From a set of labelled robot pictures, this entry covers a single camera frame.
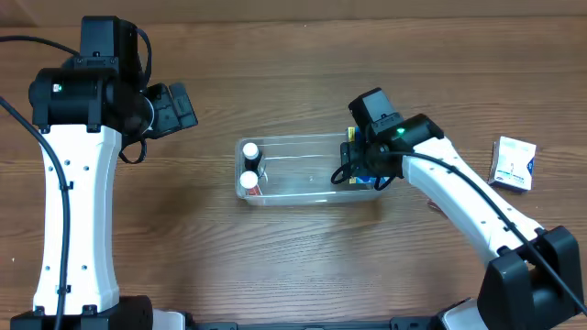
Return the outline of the clear plastic container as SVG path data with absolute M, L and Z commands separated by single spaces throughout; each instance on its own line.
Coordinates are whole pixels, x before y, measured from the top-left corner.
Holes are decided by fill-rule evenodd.
M 235 148 L 235 191 L 238 198 L 255 206 L 356 203 L 374 200 L 381 193 L 372 185 L 333 184 L 332 174 L 341 167 L 340 145 L 347 132 L 276 137 L 244 137 Z M 239 176 L 247 171 L 243 146 L 258 145 L 266 161 L 259 177 L 260 196 L 246 195 Z

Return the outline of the black bottle white cap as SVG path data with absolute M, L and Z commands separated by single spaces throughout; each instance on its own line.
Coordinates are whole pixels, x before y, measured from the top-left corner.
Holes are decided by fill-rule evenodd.
M 246 143 L 242 148 L 244 166 L 247 171 L 253 171 L 258 177 L 264 175 L 266 169 L 265 157 L 262 150 L 253 142 Z

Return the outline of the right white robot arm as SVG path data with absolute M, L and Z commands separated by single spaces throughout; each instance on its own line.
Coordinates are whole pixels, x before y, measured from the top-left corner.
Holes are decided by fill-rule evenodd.
M 468 238 L 485 267 L 477 298 L 457 302 L 431 329 L 551 329 L 585 313 L 577 241 L 516 211 L 459 156 L 425 115 L 359 120 L 356 150 L 331 176 L 366 170 L 380 191 L 395 178 L 418 188 Z

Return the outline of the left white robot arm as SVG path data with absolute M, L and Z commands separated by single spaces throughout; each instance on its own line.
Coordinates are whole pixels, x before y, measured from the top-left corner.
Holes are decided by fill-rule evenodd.
M 39 71 L 29 87 L 45 171 L 42 269 L 32 307 L 14 329 L 186 329 L 187 313 L 124 296 L 112 252 L 116 165 L 123 150 L 194 127 L 181 83 L 152 86 L 136 62 L 80 58 Z

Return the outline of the orange bottle white cap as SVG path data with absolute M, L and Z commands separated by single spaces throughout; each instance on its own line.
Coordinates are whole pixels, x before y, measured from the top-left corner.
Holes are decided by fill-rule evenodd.
M 239 176 L 239 185 L 244 189 L 246 195 L 260 196 L 262 192 L 259 186 L 259 177 L 256 172 L 247 170 Z

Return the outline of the blue yellow VapoDrops box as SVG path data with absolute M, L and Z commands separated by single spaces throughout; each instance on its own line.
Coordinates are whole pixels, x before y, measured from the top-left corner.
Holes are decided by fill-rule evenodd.
M 349 184 L 374 185 L 377 178 L 371 175 L 361 160 L 363 142 L 360 129 L 357 126 L 350 126 L 347 129 L 347 141 L 340 146 L 341 164 L 350 162 L 349 167 L 343 170 L 343 176 L 348 179 Z

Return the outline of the red Panadol box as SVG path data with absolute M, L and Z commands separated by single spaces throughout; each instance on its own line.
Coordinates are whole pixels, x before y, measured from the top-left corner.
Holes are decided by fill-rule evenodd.
M 428 200 L 428 201 L 427 201 L 427 205 L 428 205 L 428 206 L 429 206 L 431 209 L 433 209 L 433 210 L 435 210 L 435 211 L 437 211 L 437 212 L 440 212 L 440 213 L 442 213 L 442 209 L 441 209 L 441 208 L 440 208 L 440 207 L 439 207 L 439 206 L 438 206 L 438 205 L 437 205 L 435 202 L 433 202 L 432 200 Z

